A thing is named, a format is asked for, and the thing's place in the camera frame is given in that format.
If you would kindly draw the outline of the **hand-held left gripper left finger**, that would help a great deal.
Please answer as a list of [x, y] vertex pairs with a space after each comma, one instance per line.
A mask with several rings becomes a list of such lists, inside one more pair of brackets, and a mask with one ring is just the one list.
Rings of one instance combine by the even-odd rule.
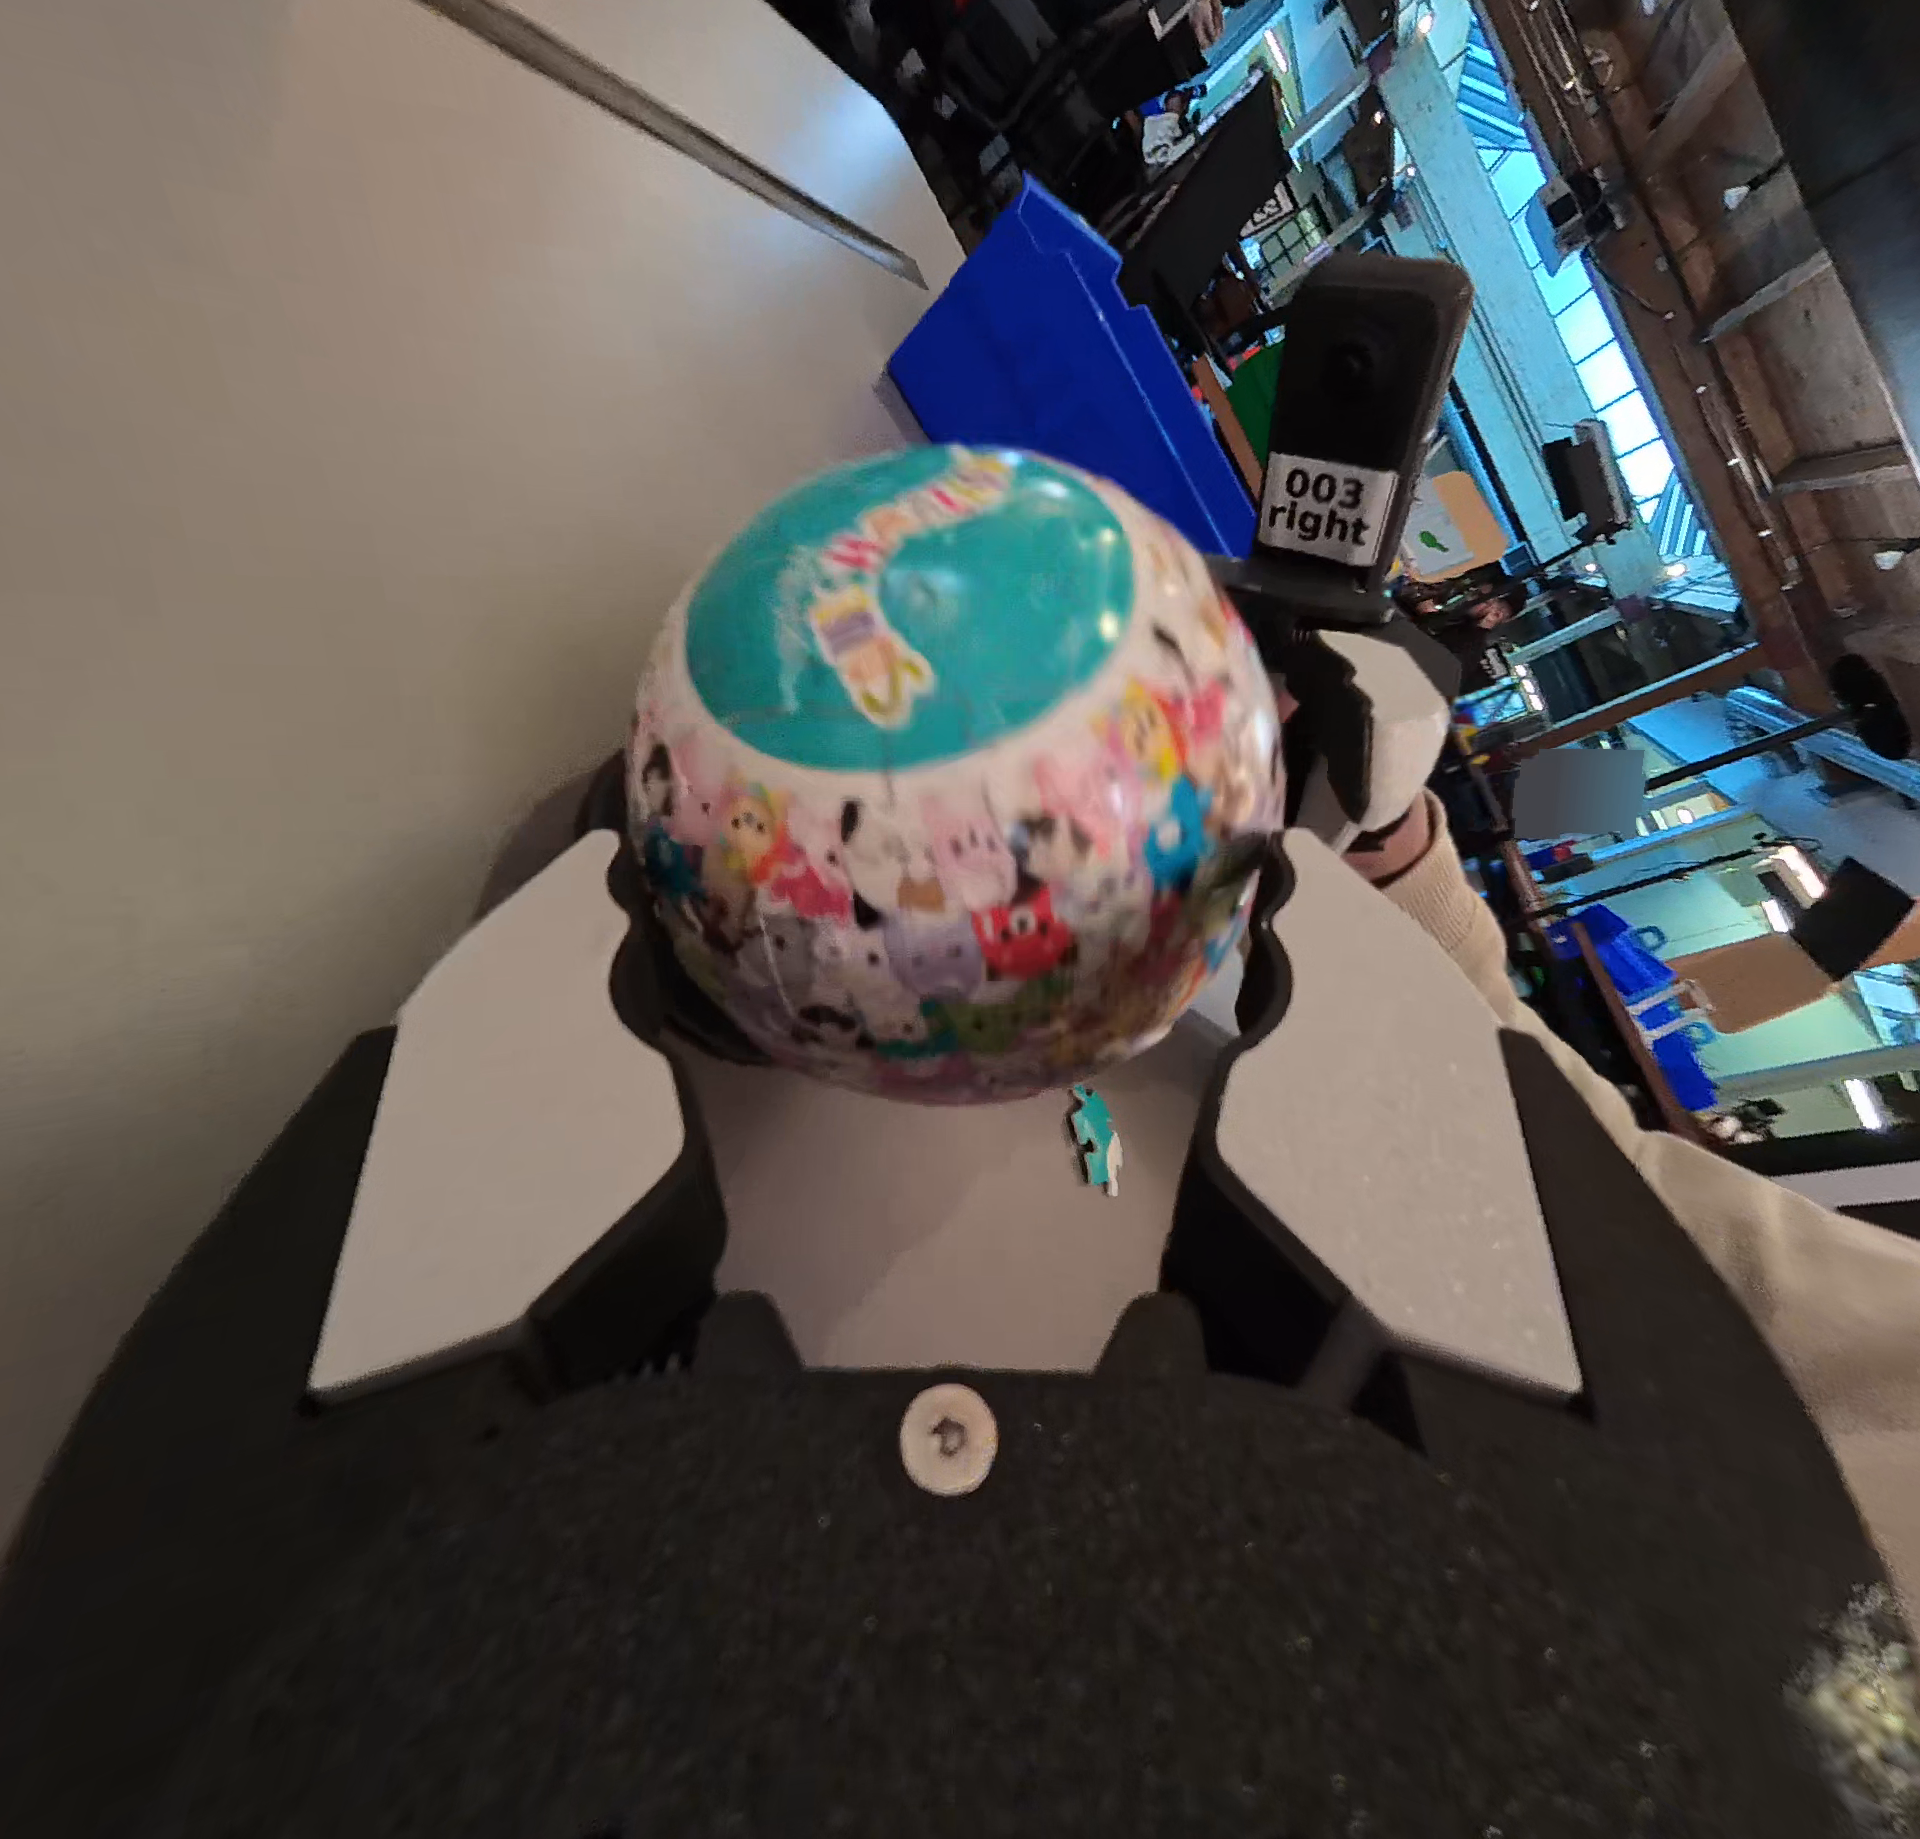
[[726, 1201], [619, 876], [622, 836], [592, 830], [398, 1010], [311, 1399], [477, 1355], [592, 1384], [715, 1295]]

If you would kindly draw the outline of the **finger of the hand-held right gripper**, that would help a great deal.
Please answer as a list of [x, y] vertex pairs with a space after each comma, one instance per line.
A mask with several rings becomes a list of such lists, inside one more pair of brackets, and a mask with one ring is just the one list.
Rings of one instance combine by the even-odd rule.
[[1306, 628], [1281, 650], [1286, 822], [1379, 834], [1417, 801], [1453, 721], [1453, 655], [1413, 626]]

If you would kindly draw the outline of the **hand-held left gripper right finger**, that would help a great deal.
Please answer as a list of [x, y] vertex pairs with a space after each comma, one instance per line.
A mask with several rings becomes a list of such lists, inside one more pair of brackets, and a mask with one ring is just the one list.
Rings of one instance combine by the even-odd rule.
[[1286, 830], [1267, 879], [1163, 1287], [1228, 1371], [1342, 1415], [1396, 1362], [1570, 1404], [1583, 1371], [1501, 1020], [1312, 834]]

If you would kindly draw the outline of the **colourful puzzle ball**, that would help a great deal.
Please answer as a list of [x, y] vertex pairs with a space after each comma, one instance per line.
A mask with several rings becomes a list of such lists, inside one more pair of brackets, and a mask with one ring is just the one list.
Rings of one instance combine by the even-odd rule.
[[908, 446], [756, 512], [668, 609], [626, 759], [686, 1004], [909, 1103], [1159, 1044], [1284, 812], [1275, 686], [1209, 558], [1006, 448]]

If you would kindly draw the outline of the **green plastic bin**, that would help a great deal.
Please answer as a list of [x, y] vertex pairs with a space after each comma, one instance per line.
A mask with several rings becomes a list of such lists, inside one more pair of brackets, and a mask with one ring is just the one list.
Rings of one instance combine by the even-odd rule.
[[1226, 380], [1226, 400], [1236, 429], [1244, 436], [1253, 458], [1263, 461], [1275, 429], [1275, 404], [1284, 358], [1284, 337], [1251, 349], [1235, 361]]

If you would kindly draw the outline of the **cardboard box figure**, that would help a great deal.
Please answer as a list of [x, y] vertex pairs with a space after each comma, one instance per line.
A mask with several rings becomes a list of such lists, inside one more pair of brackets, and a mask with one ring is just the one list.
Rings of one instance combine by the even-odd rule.
[[1422, 474], [1403, 524], [1409, 578], [1447, 580], [1499, 566], [1512, 547], [1503, 520], [1470, 471]]

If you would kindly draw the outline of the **black monitor back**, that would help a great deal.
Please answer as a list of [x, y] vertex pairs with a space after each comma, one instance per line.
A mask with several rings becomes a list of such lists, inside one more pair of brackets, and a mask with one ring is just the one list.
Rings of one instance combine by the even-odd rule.
[[1148, 309], [1181, 349], [1206, 349], [1198, 301], [1290, 175], [1284, 94], [1277, 80], [1257, 76], [1156, 185], [1118, 254], [1127, 304]]

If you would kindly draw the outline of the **black studio light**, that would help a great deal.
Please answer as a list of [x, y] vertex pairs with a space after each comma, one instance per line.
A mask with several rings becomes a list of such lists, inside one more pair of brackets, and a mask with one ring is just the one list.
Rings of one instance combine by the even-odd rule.
[[1581, 419], [1570, 436], [1542, 440], [1542, 466], [1563, 522], [1577, 524], [1583, 540], [1617, 537], [1636, 522], [1613, 444], [1598, 417]]

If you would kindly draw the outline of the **blue plastic bin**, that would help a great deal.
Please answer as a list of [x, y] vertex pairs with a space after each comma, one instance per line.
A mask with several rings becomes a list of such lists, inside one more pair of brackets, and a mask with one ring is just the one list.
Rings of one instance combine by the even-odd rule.
[[1247, 556], [1255, 503], [1120, 259], [1023, 181], [886, 371], [925, 437], [1068, 461], [1206, 553]]

